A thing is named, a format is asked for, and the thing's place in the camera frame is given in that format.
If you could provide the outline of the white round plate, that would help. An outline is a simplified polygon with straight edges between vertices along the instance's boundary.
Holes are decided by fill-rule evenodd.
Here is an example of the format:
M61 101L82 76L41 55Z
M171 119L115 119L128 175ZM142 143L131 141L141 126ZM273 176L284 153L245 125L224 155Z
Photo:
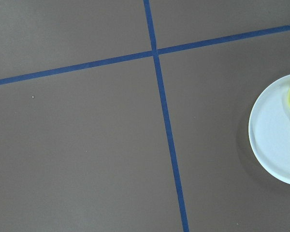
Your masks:
M273 177L290 184L290 74L271 83L256 99L248 121L252 151Z

